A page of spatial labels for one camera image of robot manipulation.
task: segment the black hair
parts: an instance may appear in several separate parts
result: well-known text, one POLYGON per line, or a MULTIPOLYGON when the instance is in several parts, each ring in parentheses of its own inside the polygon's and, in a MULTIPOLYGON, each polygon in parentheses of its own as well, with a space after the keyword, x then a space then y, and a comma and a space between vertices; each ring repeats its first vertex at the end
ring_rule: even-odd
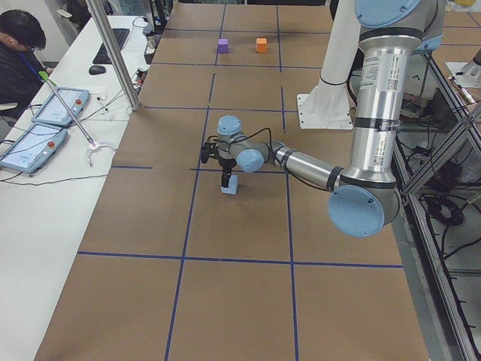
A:
POLYGON ((0 14, 0 32, 9 34, 28 47, 44 48, 47 43, 38 20, 23 10, 9 10, 0 14))

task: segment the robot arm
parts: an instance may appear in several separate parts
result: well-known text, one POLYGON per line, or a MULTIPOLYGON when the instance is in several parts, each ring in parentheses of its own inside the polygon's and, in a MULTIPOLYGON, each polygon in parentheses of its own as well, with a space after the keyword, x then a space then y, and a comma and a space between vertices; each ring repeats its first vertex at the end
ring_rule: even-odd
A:
MULTIPOLYGON (((219 162, 230 159, 246 172, 258 171, 266 162, 274 164, 332 192, 329 215, 342 232, 355 237, 379 232, 395 218, 400 206, 390 165, 407 60, 414 51, 432 51, 440 45, 443 4, 443 0, 355 2, 355 15, 362 25, 359 47, 365 60, 346 168, 280 142, 254 143, 233 116, 219 120, 216 145, 204 145, 203 161, 210 149, 219 162)), ((230 175, 222 167, 223 174, 230 175)))

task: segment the metal rod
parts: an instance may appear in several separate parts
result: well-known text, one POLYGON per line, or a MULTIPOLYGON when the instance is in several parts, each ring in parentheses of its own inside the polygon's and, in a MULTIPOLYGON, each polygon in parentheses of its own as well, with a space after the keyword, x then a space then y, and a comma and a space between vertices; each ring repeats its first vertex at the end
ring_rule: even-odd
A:
POLYGON ((67 105, 67 103, 65 103, 65 100, 63 100, 63 98, 60 96, 59 94, 59 91, 57 89, 55 89, 54 86, 52 86, 50 84, 50 82, 47 80, 45 81, 45 83, 47 83, 47 85, 49 86, 49 88, 52 90, 53 94, 55 94, 55 96, 57 97, 57 99, 60 101, 60 103, 62 103, 62 106, 65 108, 65 110, 67 111, 68 115, 70 115, 72 117, 72 119, 74 120, 74 122, 77 124, 77 126, 80 128, 80 130, 82 131, 83 135, 85 135, 85 138, 87 138, 87 141, 89 141, 89 143, 95 147, 95 142, 93 140, 93 138, 89 135, 89 133, 85 130, 85 128, 82 126, 82 124, 80 124, 80 122, 78 121, 77 117, 75 116, 74 112, 70 109, 70 107, 67 105))
POLYGON ((117 78, 119 79, 120 86, 126 94, 130 107, 133 111, 135 111, 137 110, 140 102, 132 85, 132 80, 129 72, 127 71, 126 64, 123 61, 122 54, 120 53, 119 45, 113 36, 112 28, 108 22, 104 6, 99 0, 86 0, 86 3, 89 7, 92 18, 97 25, 100 37, 104 42, 104 46, 107 49, 107 54, 112 61, 113 69, 117 75, 117 78))

